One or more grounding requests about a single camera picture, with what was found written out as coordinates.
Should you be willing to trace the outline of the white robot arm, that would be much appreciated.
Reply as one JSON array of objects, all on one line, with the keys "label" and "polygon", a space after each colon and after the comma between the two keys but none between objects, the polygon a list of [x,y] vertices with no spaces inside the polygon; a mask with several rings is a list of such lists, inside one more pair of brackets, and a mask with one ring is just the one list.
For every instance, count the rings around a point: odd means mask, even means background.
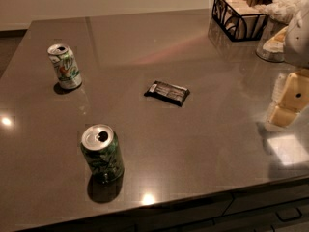
[{"label": "white robot arm", "polygon": [[280,74],[275,82],[267,122],[288,127],[309,104],[309,1],[288,25],[283,45],[285,61],[298,67],[287,76]]}]

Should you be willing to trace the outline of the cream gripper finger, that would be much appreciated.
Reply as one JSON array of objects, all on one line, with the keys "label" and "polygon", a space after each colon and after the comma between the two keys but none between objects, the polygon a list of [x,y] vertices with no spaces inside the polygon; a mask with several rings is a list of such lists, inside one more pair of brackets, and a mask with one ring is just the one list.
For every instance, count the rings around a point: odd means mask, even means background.
[{"label": "cream gripper finger", "polygon": [[280,73],[275,81],[267,121],[277,127],[288,127],[309,104],[309,70]]}]

